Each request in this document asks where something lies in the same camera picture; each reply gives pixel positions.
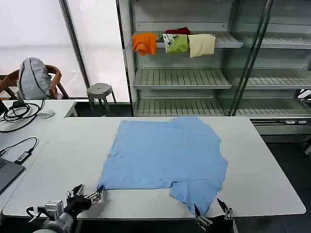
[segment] light green cloth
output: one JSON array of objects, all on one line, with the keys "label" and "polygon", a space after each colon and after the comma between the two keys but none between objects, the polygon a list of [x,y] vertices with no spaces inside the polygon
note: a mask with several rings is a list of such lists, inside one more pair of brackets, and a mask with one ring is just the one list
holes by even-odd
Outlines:
[{"label": "light green cloth", "polygon": [[163,34],[166,54],[187,52],[188,37],[187,35]]}]

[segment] black floor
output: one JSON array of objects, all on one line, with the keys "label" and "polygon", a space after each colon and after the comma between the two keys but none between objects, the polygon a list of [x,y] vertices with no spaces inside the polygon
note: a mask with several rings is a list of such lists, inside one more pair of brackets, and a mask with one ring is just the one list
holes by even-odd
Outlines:
[{"label": "black floor", "polygon": [[114,104],[109,105],[110,112],[106,111],[105,107],[100,107],[98,104],[94,106],[92,111],[88,102],[78,102],[75,106],[79,117],[131,117],[131,105],[129,104]]},{"label": "black floor", "polygon": [[[119,105],[118,111],[111,106],[106,113],[98,105],[92,112],[88,103],[78,103],[80,117],[101,117],[106,115],[130,117],[129,105]],[[239,233],[311,233],[311,158],[304,155],[304,144],[270,143],[267,144],[273,156],[306,206],[307,212],[295,216],[240,217],[236,218]],[[32,233],[37,226],[22,218],[6,218],[0,226],[0,233]],[[202,232],[194,221],[84,221],[82,233],[89,232]]]}]

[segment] laptop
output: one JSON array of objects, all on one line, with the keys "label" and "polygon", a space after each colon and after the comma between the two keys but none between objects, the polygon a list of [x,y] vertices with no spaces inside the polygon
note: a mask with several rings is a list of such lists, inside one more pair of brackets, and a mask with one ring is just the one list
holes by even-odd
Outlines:
[{"label": "laptop", "polygon": [[25,167],[0,158],[0,194],[23,172]]}]

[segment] wooden chair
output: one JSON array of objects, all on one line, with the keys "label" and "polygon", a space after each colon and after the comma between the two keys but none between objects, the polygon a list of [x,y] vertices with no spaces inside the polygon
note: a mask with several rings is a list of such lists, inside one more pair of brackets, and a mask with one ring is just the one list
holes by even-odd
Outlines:
[{"label": "wooden chair", "polygon": [[[57,96],[57,92],[56,92],[56,87],[58,87],[58,89],[60,90],[60,92],[62,93],[62,99],[69,99],[69,96],[67,94],[67,92],[65,91],[65,89],[63,88],[63,86],[60,83],[60,78],[62,77],[62,74],[60,72],[60,70],[54,66],[51,65],[45,65],[48,73],[49,74],[55,74],[54,78],[52,79],[52,83],[49,87],[49,92],[50,92],[50,96],[52,99],[57,100],[58,96]],[[11,86],[17,86],[17,80],[18,80],[18,73],[19,73],[19,69],[13,71],[12,73],[6,75],[2,81],[0,80],[0,93],[2,91],[7,92],[12,99],[17,99],[15,96],[15,93],[10,89]]]}]

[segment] red cloth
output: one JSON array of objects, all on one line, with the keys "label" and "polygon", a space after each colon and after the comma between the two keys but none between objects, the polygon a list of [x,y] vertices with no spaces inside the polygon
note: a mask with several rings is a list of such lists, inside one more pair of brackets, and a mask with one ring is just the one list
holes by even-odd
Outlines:
[{"label": "red cloth", "polygon": [[190,35],[190,30],[188,28],[178,28],[178,29],[171,29],[166,30],[166,34],[184,34],[184,35]]}]

